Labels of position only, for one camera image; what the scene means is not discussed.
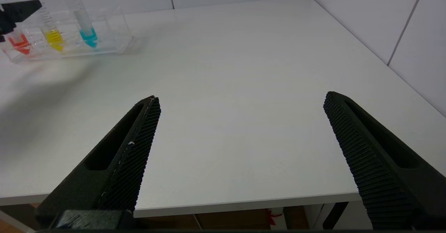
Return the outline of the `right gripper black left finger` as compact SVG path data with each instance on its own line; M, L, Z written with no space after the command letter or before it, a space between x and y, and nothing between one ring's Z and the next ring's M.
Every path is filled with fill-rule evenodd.
M35 209L42 230L128 230L161 115L136 103Z

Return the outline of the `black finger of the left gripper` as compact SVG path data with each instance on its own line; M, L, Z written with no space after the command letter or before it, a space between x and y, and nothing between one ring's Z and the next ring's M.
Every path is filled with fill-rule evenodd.
M1 3L0 33L8 34L14 31L17 23L22 23L42 7L39 0L16 1Z

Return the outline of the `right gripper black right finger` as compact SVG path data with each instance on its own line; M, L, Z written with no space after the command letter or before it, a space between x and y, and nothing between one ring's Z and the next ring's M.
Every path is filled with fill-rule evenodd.
M373 228L444 230L445 176L346 95L323 108Z

